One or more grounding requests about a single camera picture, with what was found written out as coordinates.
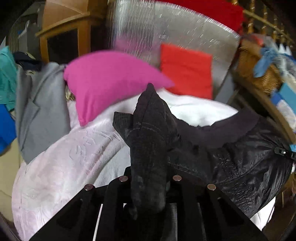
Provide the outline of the blue white box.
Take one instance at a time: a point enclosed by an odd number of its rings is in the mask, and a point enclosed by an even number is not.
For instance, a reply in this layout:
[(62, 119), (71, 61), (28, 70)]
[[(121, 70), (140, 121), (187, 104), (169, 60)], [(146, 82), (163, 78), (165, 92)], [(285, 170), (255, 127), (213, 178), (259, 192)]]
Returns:
[(281, 100), (284, 100), (290, 108), (295, 113), (296, 111), (296, 100), (295, 100), (295, 91), (290, 88), (286, 83), (282, 84), (279, 90), (274, 90), (271, 93), (271, 102), (274, 105), (277, 105)]

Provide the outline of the grey suit jacket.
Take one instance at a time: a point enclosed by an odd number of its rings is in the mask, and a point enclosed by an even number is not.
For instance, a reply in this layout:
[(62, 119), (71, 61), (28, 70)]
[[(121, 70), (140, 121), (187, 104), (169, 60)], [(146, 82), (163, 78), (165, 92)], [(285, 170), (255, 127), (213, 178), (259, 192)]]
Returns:
[(71, 130), (64, 69), (63, 65), (50, 62), (34, 74), (18, 70), (16, 135), (26, 164)]

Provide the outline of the black quilted jacket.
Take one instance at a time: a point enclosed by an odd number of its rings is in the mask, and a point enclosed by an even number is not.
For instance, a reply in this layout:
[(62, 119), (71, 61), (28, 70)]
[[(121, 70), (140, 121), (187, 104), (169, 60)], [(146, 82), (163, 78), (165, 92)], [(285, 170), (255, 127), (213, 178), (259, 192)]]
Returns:
[(149, 84), (132, 114), (114, 113), (113, 127), (129, 146), (130, 240), (162, 240), (167, 174), (184, 172), (218, 187), (250, 220), (286, 183), (293, 161), (283, 135), (250, 109), (210, 126), (176, 118)]

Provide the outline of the red orange pillow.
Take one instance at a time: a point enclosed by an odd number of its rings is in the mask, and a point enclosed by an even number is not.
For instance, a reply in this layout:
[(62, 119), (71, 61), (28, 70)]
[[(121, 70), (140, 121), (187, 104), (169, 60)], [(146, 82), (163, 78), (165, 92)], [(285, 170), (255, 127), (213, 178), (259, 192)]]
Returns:
[(212, 56), (181, 48), (173, 44), (161, 45), (161, 71), (174, 83), (167, 90), (177, 95), (213, 98)]

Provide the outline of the teal green shirt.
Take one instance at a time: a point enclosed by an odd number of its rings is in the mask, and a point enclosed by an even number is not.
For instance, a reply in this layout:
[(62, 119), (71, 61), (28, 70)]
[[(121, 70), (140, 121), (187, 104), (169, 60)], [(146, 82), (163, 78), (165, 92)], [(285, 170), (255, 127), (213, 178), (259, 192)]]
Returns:
[(16, 101), (16, 63), (8, 46), (1, 49), (0, 58), (1, 104), (4, 104), (8, 111), (12, 111), (15, 108)]

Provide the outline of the red cloth on headboard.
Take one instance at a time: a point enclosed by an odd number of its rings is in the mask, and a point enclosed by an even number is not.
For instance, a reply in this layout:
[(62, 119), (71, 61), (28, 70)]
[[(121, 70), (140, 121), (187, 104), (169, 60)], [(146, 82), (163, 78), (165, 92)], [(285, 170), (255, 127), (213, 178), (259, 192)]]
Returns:
[(168, 0), (175, 4), (206, 15), (239, 33), (244, 21), (243, 8), (223, 0)]

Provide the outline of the light blue cloth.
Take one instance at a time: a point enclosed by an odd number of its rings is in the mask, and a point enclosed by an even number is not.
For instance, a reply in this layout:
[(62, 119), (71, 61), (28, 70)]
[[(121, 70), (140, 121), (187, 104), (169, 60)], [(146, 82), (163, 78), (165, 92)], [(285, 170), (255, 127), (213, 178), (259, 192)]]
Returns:
[(281, 55), (276, 49), (270, 47), (262, 47), (260, 54), (261, 58), (253, 68), (253, 77), (255, 78), (263, 77), (275, 58)]

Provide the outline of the wicker basket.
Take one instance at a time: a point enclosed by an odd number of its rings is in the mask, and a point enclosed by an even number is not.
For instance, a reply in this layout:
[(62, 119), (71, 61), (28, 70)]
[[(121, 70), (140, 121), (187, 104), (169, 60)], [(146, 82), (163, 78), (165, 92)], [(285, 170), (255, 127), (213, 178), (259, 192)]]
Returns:
[(239, 47), (237, 71), (257, 89), (270, 95), (280, 88), (282, 79), (280, 71), (272, 61), (264, 57), (264, 49), (250, 40), (244, 39)]

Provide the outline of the magenta pillow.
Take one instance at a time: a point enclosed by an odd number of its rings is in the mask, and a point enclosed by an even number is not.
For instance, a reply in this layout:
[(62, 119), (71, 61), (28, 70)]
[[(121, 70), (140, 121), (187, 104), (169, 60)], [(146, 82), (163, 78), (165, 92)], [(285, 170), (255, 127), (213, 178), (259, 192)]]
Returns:
[(76, 98), (81, 126), (93, 121), (109, 106), (142, 93), (148, 83), (155, 89), (174, 84), (157, 68), (130, 54), (104, 50), (71, 61), (64, 79)]

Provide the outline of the wooden headboard rail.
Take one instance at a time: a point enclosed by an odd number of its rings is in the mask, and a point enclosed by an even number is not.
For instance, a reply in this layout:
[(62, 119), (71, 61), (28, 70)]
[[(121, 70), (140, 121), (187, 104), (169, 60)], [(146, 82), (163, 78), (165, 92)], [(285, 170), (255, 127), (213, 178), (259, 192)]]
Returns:
[(229, 1), (243, 8), (246, 17), (245, 30), (261, 33), (295, 49), (295, 17), (288, 17), (275, 1)]

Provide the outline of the blue jacket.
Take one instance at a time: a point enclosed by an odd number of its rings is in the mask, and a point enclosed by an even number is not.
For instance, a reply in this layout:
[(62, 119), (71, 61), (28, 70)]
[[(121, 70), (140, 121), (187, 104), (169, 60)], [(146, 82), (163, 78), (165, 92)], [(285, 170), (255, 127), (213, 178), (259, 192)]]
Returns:
[(16, 138), (16, 124), (4, 104), (1, 104), (0, 118), (0, 151), (2, 154)]

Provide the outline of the silver foil insulation sheet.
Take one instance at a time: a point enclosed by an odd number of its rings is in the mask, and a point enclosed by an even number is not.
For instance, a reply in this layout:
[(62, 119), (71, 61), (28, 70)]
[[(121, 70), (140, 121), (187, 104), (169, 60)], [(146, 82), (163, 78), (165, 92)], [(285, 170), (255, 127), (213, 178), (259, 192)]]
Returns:
[(109, 48), (160, 66), (161, 44), (212, 55), (213, 96), (223, 85), (240, 36), (229, 27), (191, 9), (158, 1), (110, 1)]

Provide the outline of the brown wooden cabinet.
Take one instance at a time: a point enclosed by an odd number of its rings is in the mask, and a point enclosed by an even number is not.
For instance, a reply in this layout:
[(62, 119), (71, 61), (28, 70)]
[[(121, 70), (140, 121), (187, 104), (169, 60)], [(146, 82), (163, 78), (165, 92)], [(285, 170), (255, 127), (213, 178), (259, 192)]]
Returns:
[(106, 49), (108, 1), (46, 1), (40, 41), (41, 60), (68, 63)]

